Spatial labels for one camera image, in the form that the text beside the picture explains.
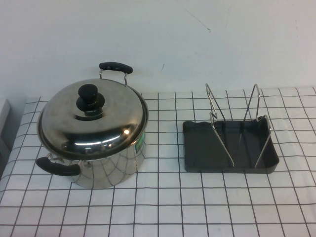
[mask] cooking pot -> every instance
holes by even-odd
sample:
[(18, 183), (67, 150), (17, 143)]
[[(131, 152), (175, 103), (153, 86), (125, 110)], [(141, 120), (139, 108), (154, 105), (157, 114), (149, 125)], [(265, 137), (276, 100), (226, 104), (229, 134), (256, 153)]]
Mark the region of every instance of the cooking pot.
[[(45, 105), (37, 132), (50, 153), (36, 160), (46, 172), (96, 189), (121, 183), (139, 169), (148, 122), (145, 100), (127, 85), (133, 69), (113, 62), (99, 67), (100, 79), (75, 82)], [(103, 79), (105, 70), (124, 72), (125, 84)]]

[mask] lid knob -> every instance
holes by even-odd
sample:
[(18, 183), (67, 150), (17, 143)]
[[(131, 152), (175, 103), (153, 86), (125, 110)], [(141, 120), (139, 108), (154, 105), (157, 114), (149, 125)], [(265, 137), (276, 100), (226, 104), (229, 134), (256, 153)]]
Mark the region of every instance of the lid knob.
[(87, 104), (93, 104), (98, 96), (98, 88), (93, 84), (86, 84), (79, 88), (78, 95)]
[(98, 88), (93, 84), (82, 85), (78, 90), (79, 98), (76, 105), (87, 117), (102, 113), (104, 97), (98, 93)]

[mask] white tablecloth with black grid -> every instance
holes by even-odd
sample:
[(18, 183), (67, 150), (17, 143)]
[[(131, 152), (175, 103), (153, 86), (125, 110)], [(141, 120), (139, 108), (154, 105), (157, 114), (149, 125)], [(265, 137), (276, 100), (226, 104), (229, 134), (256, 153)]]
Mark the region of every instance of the white tablecloth with black grid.
[[(214, 92), (226, 119), (243, 119), (250, 93)], [(271, 119), (280, 158), (274, 173), (187, 173), (182, 123), (209, 121), (206, 93), (143, 93), (150, 110), (145, 161), (105, 190), (83, 189), (35, 165), (47, 154), (36, 122), (49, 98), (30, 98), (0, 181), (0, 236), (316, 236), (316, 91), (261, 93), (259, 115)]]

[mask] black rubber grip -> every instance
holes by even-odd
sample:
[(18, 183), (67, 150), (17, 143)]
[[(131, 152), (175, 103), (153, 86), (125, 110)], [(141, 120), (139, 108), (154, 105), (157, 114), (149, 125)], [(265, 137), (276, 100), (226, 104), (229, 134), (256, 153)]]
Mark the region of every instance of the black rubber grip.
[(131, 74), (133, 72), (133, 68), (123, 63), (114, 63), (114, 62), (100, 63), (99, 67), (103, 71), (111, 70), (111, 71), (124, 72), (127, 74)]
[(72, 165), (62, 165), (58, 163), (53, 163), (47, 157), (41, 157), (36, 160), (36, 164), (42, 170), (45, 170), (48, 173), (56, 174), (60, 176), (76, 176), (80, 175), (81, 169), (78, 164)]

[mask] lid holder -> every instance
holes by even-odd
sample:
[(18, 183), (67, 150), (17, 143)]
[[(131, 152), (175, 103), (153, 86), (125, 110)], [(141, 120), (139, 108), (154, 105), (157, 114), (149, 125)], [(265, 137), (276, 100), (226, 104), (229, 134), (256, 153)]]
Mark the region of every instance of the lid holder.
[(125, 85), (127, 85), (127, 75), (131, 74), (133, 72), (133, 68), (131, 68), (130, 66), (125, 65), (123, 63), (114, 63), (114, 62), (100, 63), (99, 67), (101, 69), (100, 79), (103, 79), (102, 72), (106, 71), (106, 70), (125, 73), (125, 76), (124, 76)]
[[(219, 112), (221, 113), (221, 115), (222, 115), (222, 117), (223, 117), (224, 125), (226, 124), (226, 119), (225, 119), (225, 117), (224, 117), (224, 115), (223, 115), (223, 113), (222, 113), (222, 110), (221, 110), (220, 106), (218, 105), (218, 103), (217, 103), (217, 101), (216, 101), (216, 99), (215, 99), (215, 96), (214, 96), (213, 92), (211, 91), (211, 89), (209, 88), (209, 86), (208, 86), (207, 83), (205, 84), (205, 87), (206, 87), (206, 93), (207, 93), (207, 96), (208, 96), (208, 98), (209, 98), (210, 106), (211, 106), (211, 112), (209, 113), (209, 115), (210, 115), (210, 120), (211, 120), (211, 124), (212, 124), (212, 129), (213, 129), (213, 131), (215, 132), (215, 134), (216, 134), (218, 140), (220, 141), (222, 147), (224, 148), (225, 152), (227, 153), (227, 155), (228, 155), (228, 157), (230, 158), (230, 160), (231, 160), (231, 162), (232, 162), (232, 164), (233, 164), (233, 167), (234, 167), (234, 166), (235, 166), (235, 163), (234, 163), (234, 160), (233, 160), (233, 156), (232, 156), (232, 155), (230, 154), (230, 152), (228, 151), (227, 147), (225, 146), (223, 140), (222, 140), (221, 137), (219, 136), (219, 134), (218, 134), (218, 132), (216, 131), (215, 126), (214, 126), (214, 118), (217, 119), (217, 112), (216, 112), (216, 109), (215, 109), (215, 107), (214, 107), (212, 98), (214, 99), (214, 101), (215, 101), (215, 103), (216, 103), (216, 106), (217, 106)], [(257, 168), (257, 165), (258, 165), (258, 163), (259, 163), (259, 161), (260, 161), (260, 158), (262, 157), (263, 151), (265, 150), (265, 148), (266, 148), (266, 146), (267, 146), (267, 143), (268, 143), (268, 141), (269, 141), (269, 139), (270, 139), (270, 136), (271, 136), (271, 125), (270, 125), (269, 118), (268, 118), (267, 115), (263, 115), (263, 116), (261, 116), (261, 117), (258, 116), (259, 102), (260, 102), (261, 94), (260, 94), (260, 91), (259, 91), (259, 88), (258, 88), (258, 85), (257, 85), (257, 84), (255, 84), (255, 85), (253, 86), (253, 89), (252, 89), (252, 92), (251, 92), (251, 95), (250, 95), (250, 99), (249, 99), (249, 102), (248, 102), (248, 105), (247, 105), (246, 114), (245, 114), (245, 117), (244, 117), (244, 119), (243, 119), (243, 121), (242, 121), (242, 124), (243, 124), (243, 126), (244, 126), (244, 123), (245, 123), (247, 114), (248, 114), (248, 112), (250, 113), (249, 107), (250, 107), (251, 99), (252, 99), (252, 97), (253, 97), (253, 92), (255, 91), (255, 89), (256, 89), (257, 92), (258, 92), (258, 102), (257, 102), (257, 111), (256, 111), (256, 122), (258, 123), (258, 126), (260, 126), (260, 122), (266, 120), (266, 121), (267, 121), (267, 131), (268, 131), (268, 136), (267, 136), (267, 138), (266, 138), (266, 141), (265, 141), (265, 143), (264, 143), (264, 146), (263, 146), (263, 148), (261, 149), (260, 155), (259, 155), (259, 157), (258, 157), (258, 159), (257, 159), (257, 161), (256, 161), (255, 166), (254, 166), (255, 168)]]

